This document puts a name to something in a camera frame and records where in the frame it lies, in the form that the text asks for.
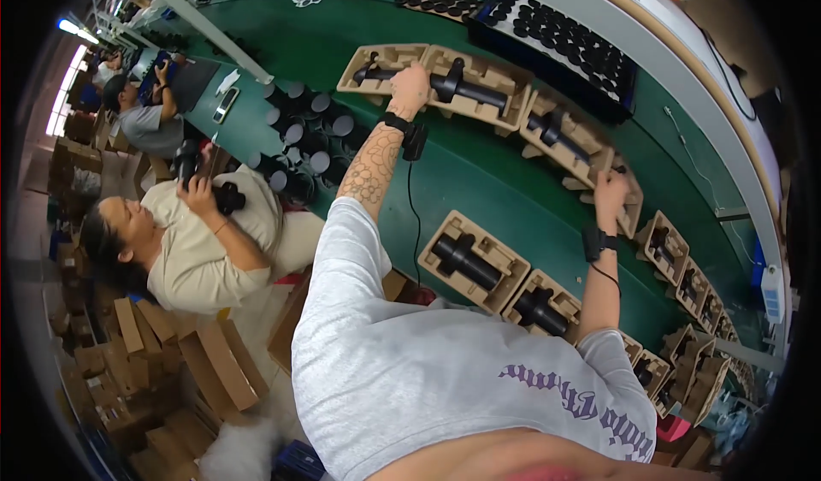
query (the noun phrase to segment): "white cable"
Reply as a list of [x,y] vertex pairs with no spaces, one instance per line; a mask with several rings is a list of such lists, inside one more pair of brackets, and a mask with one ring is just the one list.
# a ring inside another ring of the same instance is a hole
[[[676,123],[676,118],[672,117],[672,111],[670,110],[669,106],[664,106],[664,113],[667,114],[667,116],[672,121],[673,126],[676,127],[676,132],[678,132],[678,138],[679,138],[679,140],[682,141],[682,146],[684,146],[684,151],[687,152],[687,157],[690,158],[690,162],[693,164],[693,168],[695,168],[695,172],[697,172],[699,174],[699,177],[702,177],[703,179],[705,179],[707,181],[707,183],[709,184],[710,194],[713,195],[713,203],[715,204],[715,211],[717,212],[718,210],[724,210],[724,207],[722,207],[721,205],[718,204],[718,198],[716,198],[716,191],[715,191],[715,188],[713,187],[713,182],[710,181],[709,178],[705,177],[703,175],[703,173],[699,170],[699,167],[695,164],[695,160],[693,159],[693,156],[690,154],[690,149],[687,148],[687,141],[684,140],[684,135],[682,134],[682,131],[679,130],[679,128],[678,128],[678,123]],[[735,234],[736,237],[738,237],[738,241],[741,244],[741,248],[744,250],[744,255],[747,257],[747,260],[749,260],[750,263],[752,263],[753,265],[761,265],[760,263],[755,262],[753,260],[753,258],[750,256],[750,252],[747,251],[747,246],[744,245],[744,239],[742,239],[741,236],[738,234],[738,231],[735,230],[735,226],[733,225],[732,221],[729,221],[729,222],[730,222],[730,228],[732,229],[732,233]]]

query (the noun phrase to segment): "worker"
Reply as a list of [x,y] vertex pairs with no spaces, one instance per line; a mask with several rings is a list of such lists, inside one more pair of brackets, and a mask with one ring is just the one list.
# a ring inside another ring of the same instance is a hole
[[205,146],[188,190],[170,180],[141,202],[113,196],[92,206],[80,245],[99,281],[166,310],[213,315],[248,308],[255,293],[313,261],[323,220],[283,212],[251,168],[214,178],[219,185],[235,183],[245,195],[245,207],[230,219],[220,214],[209,178],[212,150]]
[[138,89],[120,74],[111,77],[103,90],[103,105],[118,114],[120,130],[128,143],[139,151],[170,160],[184,138],[203,137],[200,131],[177,114],[177,103],[168,87],[168,60],[156,65],[157,83],[153,86],[154,105],[143,106]]
[[[414,63],[392,84],[387,110],[413,121],[428,73]],[[293,337],[297,414],[328,473],[337,481],[701,478],[645,465],[656,412],[617,331],[616,251],[595,264],[607,276],[588,271],[577,347],[441,299],[385,301],[391,263],[377,222],[402,139],[380,122],[348,168]],[[596,221],[610,236],[628,191],[620,174],[599,174]]]
[[94,68],[91,83],[102,92],[108,80],[112,76],[122,73],[122,52],[117,51],[114,55],[100,53],[100,63]]

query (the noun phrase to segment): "smartphone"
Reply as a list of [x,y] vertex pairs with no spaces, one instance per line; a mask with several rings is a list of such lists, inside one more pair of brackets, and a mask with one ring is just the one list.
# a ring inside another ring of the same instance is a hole
[[232,87],[226,91],[225,97],[222,98],[220,105],[217,107],[217,111],[213,114],[213,120],[218,125],[222,124],[222,120],[225,119],[225,115],[228,114],[228,109],[231,108],[231,104],[234,103],[238,94],[240,94],[240,89],[236,87]]

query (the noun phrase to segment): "gray shirt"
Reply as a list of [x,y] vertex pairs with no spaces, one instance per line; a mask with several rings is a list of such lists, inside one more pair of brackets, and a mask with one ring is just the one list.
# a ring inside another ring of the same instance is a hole
[[650,462],[656,413],[615,329],[574,348],[498,316],[391,303],[379,231],[334,201],[292,343],[299,419],[328,473],[358,481],[422,447],[532,428]]
[[137,104],[120,112],[120,128],[128,143],[139,151],[159,158],[173,158],[182,144],[182,117],[160,122],[162,105]]

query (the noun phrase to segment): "green workbench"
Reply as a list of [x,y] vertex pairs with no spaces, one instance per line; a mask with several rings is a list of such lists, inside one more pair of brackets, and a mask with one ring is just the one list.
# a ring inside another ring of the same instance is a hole
[[[297,8],[290,0],[213,0],[200,11],[221,30],[260,48],[260,64],[283,88],[289,80],[299,80],[314,91],[334,89],[355,49],[363,44],[430,43],[488,56],[468,44],[462,25],[386,1],[391,0],[323,0]],[[153,27],[162,32],[189,31],[180,21],[158,22]],[[271,106],[262,98],[263,87],[247,73],[236,83],[241,93],[225,121],[221,125],[212,121],[219,104],[216,88],[236,66],[226,57],[215,57],[201,37],[192,38],[191,43],[189,55],[218,58],[226,64],[186,118],[209,136],[219,131],[218,144],[241,162],[256,151],[280,153],[278,134],[264,121]],[[384,111],[355,94],[336,94],[335,98],[349,106],[366,127],[372,127]],[[664,106],[676,117],[693,161],[663,112]],[[579,201],[578,193],[562,187],[564,173],[544,158],[521,158],[524,142],[517,134],[502,138],[484,123],[459,116],[446,119],[435,108],[418,119],[429,128],[428,144],[415,163],[410,182],[422,220],[419,248],[446,215],[457,209],[581,297],[583,282],[577,280],[584,280],[587,264],[581,253],[580,229],[594,222],[594,214],[591,206]],[[688,240],[691,256],[717,288],[741,340],[760,348],[758,317],[748,308],[752,264],[744,252],[752,254],[754,231],[746,221],[736,223],[733,230],[715,219],[713,190],[722,207],[740,207],[743,202],[712,145],[675,99],[642,70],[636,81],[634,118],[619,127],[598,125],[625,155],[642,186],[641,223],[657,209],[671,219]],[[712,180],[712,188],[693,162]],[[395,267],[416,278],[416,218],[408,205],[407,168],[407,162],[400,160],[379,229]],[[325,217],[334,192],[323,189],[311,209]],[[662,335],[675,331],[687,317],[664,296],[666,286],[653,276],[648,263],[635,258],[635,251],[635,244],[621,241],[620,328],[658,352]],[[466,302],[425,270],[421,281],[453,301]]]

